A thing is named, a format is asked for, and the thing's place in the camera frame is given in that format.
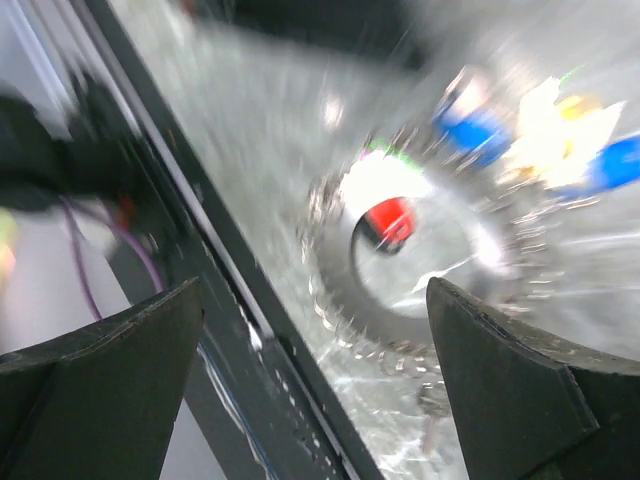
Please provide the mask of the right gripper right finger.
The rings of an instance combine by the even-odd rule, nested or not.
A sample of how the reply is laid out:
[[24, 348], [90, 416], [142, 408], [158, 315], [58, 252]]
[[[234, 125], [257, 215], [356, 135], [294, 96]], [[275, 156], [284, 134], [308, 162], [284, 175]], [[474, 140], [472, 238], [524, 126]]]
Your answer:
[[639, 364], [509, 317], [447, 280], [426, 293], [472, 479], [636, 479]]

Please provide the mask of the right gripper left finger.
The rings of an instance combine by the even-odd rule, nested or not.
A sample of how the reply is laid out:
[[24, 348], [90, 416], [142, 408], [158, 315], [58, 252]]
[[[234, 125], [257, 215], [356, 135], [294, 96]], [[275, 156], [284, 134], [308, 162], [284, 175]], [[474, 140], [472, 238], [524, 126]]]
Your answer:
[[159, 478], [203, 322], [191, 279], [2, 355], [2, 478]]

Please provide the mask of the red key tag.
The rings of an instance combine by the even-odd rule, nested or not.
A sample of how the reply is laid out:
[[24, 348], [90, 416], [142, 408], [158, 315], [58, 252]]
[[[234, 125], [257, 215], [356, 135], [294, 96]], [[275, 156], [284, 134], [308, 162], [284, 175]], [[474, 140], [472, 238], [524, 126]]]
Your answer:
[[406, 198], [390, 198], [370, 208], [358, 230], [377, 251], [395, 255], [415, 233], [416, 217]]

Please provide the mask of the large metal keyring with keys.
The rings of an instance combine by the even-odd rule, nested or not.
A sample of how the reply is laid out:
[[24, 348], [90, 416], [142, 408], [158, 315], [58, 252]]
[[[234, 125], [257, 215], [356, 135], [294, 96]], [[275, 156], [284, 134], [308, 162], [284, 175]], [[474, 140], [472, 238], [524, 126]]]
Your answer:
[[[340, 342], [423, 380], [425, 450], [450, 414], [426, 306], [429, 281], [445, 278], [530, 319], [567, 269], [561, 216], [639, 176], [636, 139], [614, 138], [624, 101], [571, 92], [549, 77], [512, 102], [489, 79], [513, 136], [502, 157], [480, 168], [434, 127], [444, 89], [432, 109], [395, 132], [372, 132], [351, 162], [318, 179], [301, 234], [316, 311]], [[386, 255], [358, 223], [396, 197], [409, 201], [416, 230], [399, 253]]]

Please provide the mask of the blue key tag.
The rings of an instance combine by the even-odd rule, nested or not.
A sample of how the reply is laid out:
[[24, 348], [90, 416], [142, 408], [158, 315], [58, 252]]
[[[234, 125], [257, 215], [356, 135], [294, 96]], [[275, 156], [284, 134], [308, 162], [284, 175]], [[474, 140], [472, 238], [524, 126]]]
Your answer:
[[463, 66], [447, 85], [436, 104], [433, 125], [458, 152], [475, 156], [480, 168], [497, 161], [513, 142], [492, 82], [475, 65]]

